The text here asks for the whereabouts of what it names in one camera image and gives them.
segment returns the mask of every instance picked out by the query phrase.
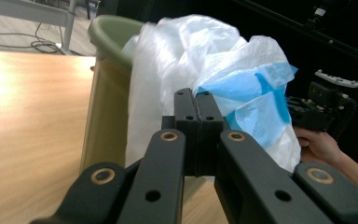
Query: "green trash bin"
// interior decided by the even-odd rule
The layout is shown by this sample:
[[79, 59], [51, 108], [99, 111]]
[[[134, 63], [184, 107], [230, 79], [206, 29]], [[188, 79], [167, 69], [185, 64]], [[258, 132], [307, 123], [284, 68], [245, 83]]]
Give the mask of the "green trash bin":
[[[132, 62], [121, 50], [143, 25], [128, 18], [102, 15], [89, 26], [97, 57], [80, 171], [102, 161], [125, 167]], [[204, 182], [204, 178], [187, 177], [183, 202]]]

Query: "blue plastic bag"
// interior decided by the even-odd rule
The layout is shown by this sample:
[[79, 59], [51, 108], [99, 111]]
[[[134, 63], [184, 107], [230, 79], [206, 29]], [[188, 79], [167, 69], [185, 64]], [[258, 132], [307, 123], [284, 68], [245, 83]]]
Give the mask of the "blue plastic bag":
[[173, 114], [173, 94], [191, 88], [213, 94], [231, 129], [249, 133], [293, 172], [300, 146], [284, 91], [296, 69], [274, 39], [247, 42], [229, 24], [191, 15], [147, 23], [123, 50], [133, 58], [127, 164], [143, 157], [161, 116]]

